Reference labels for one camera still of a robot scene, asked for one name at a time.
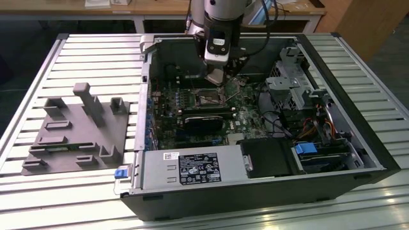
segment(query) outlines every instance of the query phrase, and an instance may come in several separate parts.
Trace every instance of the power supply label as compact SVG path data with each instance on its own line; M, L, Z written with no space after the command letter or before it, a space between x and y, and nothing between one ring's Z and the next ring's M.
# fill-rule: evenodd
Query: power supply label
M221 181L217 153L178 156L181 185Z

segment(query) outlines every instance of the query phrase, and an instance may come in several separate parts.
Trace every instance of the green circuit board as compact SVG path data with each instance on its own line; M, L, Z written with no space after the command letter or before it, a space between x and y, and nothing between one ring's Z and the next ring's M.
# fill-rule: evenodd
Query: green circuit board
M254 89L239 78L229 80L223 86L206 89L179 89L166 87L154 97L158 149L189 148L193 144L222 146L229 145L227 134L241 133L245 138L265 137L267 132L254 105ZM177 115L179 108L195 109L199 106L229 107L234 117L223 119L222 128L207 135L182 135L179 126L182 118Z

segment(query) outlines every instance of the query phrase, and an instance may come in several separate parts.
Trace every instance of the wooden table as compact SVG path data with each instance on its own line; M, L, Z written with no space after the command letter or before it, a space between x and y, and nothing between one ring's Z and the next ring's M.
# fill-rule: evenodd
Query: wooden table
M187 13L187 0L137 0L134 4L134 13L141 15L141 21L137 21L137 32L143 31L143 20L183 20ZM317 27L319 18L325 15L325 8L315 8L309 0L297 0L294 3L278 5L279 17L278 20L305 21L303 33L313 33ZM261 2L255 0L255 8L259 9L251 19L246 22L249 24L261 24L265 20L261 9ZM269 10L269 15L274 15L274 9Z
M137 33L145 33L143 20L182 20L187 5L189 0L131 0L128 6L86 10L84 0L0 0L0 20L133 20ZM303 31L311 33L325 9L315 8L307 0L285 4L283 9L278 20L306 21ZM250 23L262 21L259 10Z

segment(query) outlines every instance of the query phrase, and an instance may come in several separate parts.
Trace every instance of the table leg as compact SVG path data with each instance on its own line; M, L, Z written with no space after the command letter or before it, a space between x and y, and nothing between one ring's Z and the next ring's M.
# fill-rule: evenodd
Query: table leg
M311 15L309 16L309 21L303 27L303 31L302 33L305 34L311 34L314 32L314 29L317 28L319 19L321 19L321 15Z
M142 15L133 17L134 29L135 29L135 33L138 33L138 34L145 33L145 27L142 25L142 21L143 21Z

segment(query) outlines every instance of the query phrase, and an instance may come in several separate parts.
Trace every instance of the white label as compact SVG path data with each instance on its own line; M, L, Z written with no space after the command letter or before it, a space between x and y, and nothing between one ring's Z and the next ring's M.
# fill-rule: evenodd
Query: white label
M163 160L177 160L178 152L165 152L163 153Z
M112 11L112 13L130 13L130 11Z
M223 46L223 39L213 38L213 44Z

